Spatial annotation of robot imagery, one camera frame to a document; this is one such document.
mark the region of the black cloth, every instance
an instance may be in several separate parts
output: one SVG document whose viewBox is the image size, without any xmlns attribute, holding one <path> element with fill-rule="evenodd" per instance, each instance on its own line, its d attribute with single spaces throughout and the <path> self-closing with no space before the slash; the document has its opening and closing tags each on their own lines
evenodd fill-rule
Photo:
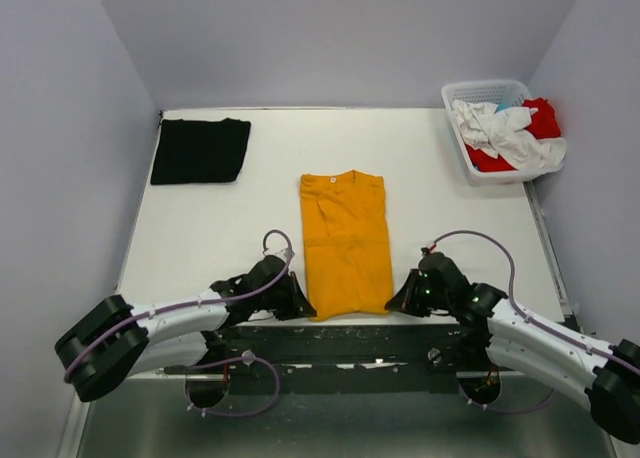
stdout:
<svg viewBox="0 0 640 458">
<path fill-rule="evenodd" d="M 152 185 L 235 181 L 247 152 L 248 121 L 163 120 Z"/>
</svg>

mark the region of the gray floor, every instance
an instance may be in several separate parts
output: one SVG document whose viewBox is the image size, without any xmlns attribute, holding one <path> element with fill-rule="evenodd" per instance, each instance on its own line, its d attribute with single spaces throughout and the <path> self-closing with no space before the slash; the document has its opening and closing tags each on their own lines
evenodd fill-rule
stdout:
<svg viewBox="0 0 640 458">
<path fill-rule="evenodd" d="M 511 378 L 500 399 L 522 408 L 547 390 Z M 227 398 L 233 409 L 261 397 Z M 282 398 L 257 418 L 203 419 L 186 411 L 183 382 L 129 380 L 91 405 L 79 457 L 613 457 L 587 413 L 559 397 L 516 417 L 481 412 L 457 395 L 426 393 Z"/>
</svg>

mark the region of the wall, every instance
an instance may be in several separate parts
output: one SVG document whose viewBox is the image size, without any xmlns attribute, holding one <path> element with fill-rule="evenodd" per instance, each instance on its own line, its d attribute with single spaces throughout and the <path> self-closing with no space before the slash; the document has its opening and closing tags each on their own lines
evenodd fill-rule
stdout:
<svg viewBox="0 0 640 458">
<path fill-rule="evenodd" d="M 640 342 L 640 7 L 578 0 L 533 76 L 569 142 L 536 187 L 569 298 L 602 337 Z"/>
<path fill-rule="evenodd" d="M 102 0 L 157 104 L 442 106 L 527 81 L 575 0 Z"/>
<path fill-rule="evenodd" d="M 0 0 L 0 456 L 52 457 L 55 340 L 116 283 L 155 107 L 99 0 Z"/>
</svg>

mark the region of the white table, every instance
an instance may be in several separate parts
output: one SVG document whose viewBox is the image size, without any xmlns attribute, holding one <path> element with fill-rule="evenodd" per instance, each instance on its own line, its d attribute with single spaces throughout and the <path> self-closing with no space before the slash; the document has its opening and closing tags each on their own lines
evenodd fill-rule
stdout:
<svg viewBox="0 0 640 458">
<path fill-rule="evenodd" d="M 247 272 L 262 258 L 271 228 L 290 237 L 291 269 L 303 289 L 304 256 L 298 195 L 303 173 L 351 169 L 381 175 L 387 193 L 394 288 L 420 258 L 420 247 L 447 231 L 482 231 L 513 253 L 516 299 L 547 318 L 562 310 L 532 210 L 521 184 L 467 185 L 452 131 L 440 109 L 205 109 L 165 113 L 165 119 L 252 123 L 243 169 L 235 183 L 147 184 L 118 292 L 130 303 L 157 303 L 198 293 L 213 281 Z M 278 238 L 270 243 L 280 249 Z M 492 244 L 453 237 L 439 247 L 472 281 L 506 290 L 508 265 Z M 314 324 L 293 320 L 289 324 Z M 320 324 L 404 324 L 390 314 L 345 315 Z M 431 317 L 429 323 L 450 322 Z"/>
</svg>

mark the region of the robotic arm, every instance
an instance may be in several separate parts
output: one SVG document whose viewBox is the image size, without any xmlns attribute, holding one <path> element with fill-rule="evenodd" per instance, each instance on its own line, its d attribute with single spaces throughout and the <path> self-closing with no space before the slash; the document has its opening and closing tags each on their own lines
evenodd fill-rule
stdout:
<svg viewBox="0 0 640 458">
<path fill-rule="evenodd" d="M 435 243 L 458 233 L 489 239 L 506 253 L 512 267 L 508 294 L 469 283 L 450 258 L 435 252 Z M 186 301 L 159 306 L 128 304 L 120 295 L 106 298 L 55 345 L 65 381 L 82 401 L 93 401 L 127 376 L 206 362 L 207 333 L 246 322 L 256 311 L 269 310 L 278 320 L 315 316 L 295 274 L 289 273 L 293 254 L 288 245 L 284 256 L 267 255 L 249 273 L 217 281 Z M 473 353 L 565 394 L 608 433 L 640 443 L 640 347 L 627 340 L 613 346 L 518 304 L 513 259 L 486 235 L 453 232 L 422 251 L 418 268 L 411 270 L 388 310 L 451 315 L 471 333 Z"/>
</svg>

